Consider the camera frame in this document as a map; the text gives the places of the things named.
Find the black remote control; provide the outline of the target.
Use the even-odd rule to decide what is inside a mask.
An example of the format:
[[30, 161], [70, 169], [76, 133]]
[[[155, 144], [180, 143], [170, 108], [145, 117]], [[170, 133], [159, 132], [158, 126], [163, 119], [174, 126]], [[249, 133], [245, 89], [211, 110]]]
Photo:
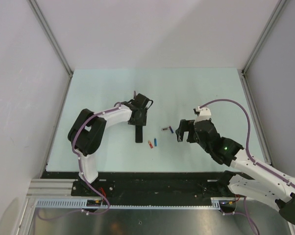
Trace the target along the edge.
[[136, 143], [143, 142], [143, 127], [140, 125], [135, 126], [135, 142]]

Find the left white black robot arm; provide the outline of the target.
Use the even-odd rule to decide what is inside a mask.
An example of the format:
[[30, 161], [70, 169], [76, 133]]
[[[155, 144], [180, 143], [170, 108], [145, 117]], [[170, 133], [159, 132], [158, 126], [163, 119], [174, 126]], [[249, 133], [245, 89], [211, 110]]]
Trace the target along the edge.
[[89, 196], [99, 190], [95, 152], [99, 149], [104, 132], [107, 128], [126, 122], [135, 126], [135, 142], [143, 143], [143, 127], [147, 124], [148, 109], [154, 101], [145, 95], [134, 94], [129, 101], [117, 102], [108, 110], [94, 113], [83, 109], [69, 133], [68, 140], [72, 151], [77, 155], [79, 176], [84, 181], [82, 190]]

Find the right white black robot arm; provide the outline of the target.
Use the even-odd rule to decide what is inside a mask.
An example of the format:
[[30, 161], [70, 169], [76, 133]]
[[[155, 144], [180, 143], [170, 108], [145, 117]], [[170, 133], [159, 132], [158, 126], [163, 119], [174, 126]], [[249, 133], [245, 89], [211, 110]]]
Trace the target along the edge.
[[175, 133], [178, 142], [182, 142], [184, 134], [188, 133], [187, 142], [197, 143], [215, 162], [251, 177], [248, 180], [226, 171], [217, 183], [221, 196], [233, 193], [250, 197], [275, 209], [295, 225], [295, 177], [256, 160], [242, 145], [220, 136], [210, 119], [199, 122], [182, 119]]

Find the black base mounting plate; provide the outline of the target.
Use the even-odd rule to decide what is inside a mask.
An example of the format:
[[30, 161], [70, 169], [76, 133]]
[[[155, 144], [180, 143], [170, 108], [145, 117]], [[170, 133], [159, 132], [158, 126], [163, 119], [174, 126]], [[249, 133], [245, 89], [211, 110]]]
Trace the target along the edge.
[[98, 178], [88, 186], [77, 172], [47, 172], [42, 179], [74, 179], [72, 196], [97, 196], [92, 188], [108, 198], [126, 192], [135, 193], [191, 193], [204, 197], [234, 197], [225, 185], [218, 184], [223, 172], [100, 172]]

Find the left aluminium frame post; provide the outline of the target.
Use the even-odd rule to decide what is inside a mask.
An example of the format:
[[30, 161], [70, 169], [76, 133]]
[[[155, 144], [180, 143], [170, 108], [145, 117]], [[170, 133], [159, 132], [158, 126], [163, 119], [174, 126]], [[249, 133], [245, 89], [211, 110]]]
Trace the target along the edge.
[[47, 40], [49, 41], [52, 49], [56, 53], [60, 63], [62, 64], [63, 68], [65, 69], [69, 78], [72, 78], [73, 70], [71, 69], [46, 17], [44, 16], [43, 11], [41, 10], [38, 2], [36, 0], [27, 0], [27, 3], [32, 10], [34, 16], [36, 17], [40, 27], [42, 28]]

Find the aluminium frame post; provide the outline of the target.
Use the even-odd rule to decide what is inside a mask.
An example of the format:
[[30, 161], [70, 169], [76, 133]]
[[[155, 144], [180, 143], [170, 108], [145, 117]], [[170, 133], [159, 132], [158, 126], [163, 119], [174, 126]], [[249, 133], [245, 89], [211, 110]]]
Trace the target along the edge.
[[270, 36], [272, 30], [274, 29], [275, 25], [277, 24], [280, 16], [282, 15], [284, 9], [288, 5], [290, 1], [289, 0], [279, 0], [271, 13], [264, 29], [262, 30], [252, 52], [250, 53], [247, 61], [245, 62], [243, 68], [241, 69], [241, 72], [243, 75], [247, 74], [248, 70], [252, 66], [253, 62], [257, 58], [259, 52], [261, 51], [262, 47], [266, 43], [266, 40]]
[[49, 41], [52, 49], [56, 53], [60, 63], [62, 64], [63, 68], [65, 69], [69, 78], [72, 78], [73, 70], [71, 69], [46, 17], [44, 16], [43, 11], [41, 10], [38, 2], [36, 0], [27, 0], [27, 3], [32, 10], [34, 16], [36, 17], [40, 27], [42, 28], [47, 40]]

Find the right aluminium frame post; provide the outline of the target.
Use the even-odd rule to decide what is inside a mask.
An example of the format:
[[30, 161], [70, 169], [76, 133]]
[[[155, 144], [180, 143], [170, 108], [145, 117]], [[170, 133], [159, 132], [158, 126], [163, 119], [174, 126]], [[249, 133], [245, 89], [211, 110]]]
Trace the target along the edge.
[[277, 24], [280, 16], [282, 15], [284, 9], [288, 5], [290, 1], [289, 0], [279, 0], [271, 13], [264, 29], [262, 30], [252, 52], [250, 53], [247, 61], [245, 62], [243, 68], [241, 69], [241, 72], [243, 75], [247, 74], [248, 70], [252, 66], [253, 62], [257, 58], [259, 52], [261, 51], [262, 47], [266, 43], [266, 40], [270, 36], [272, 30], [274, 29], [275, 25]]

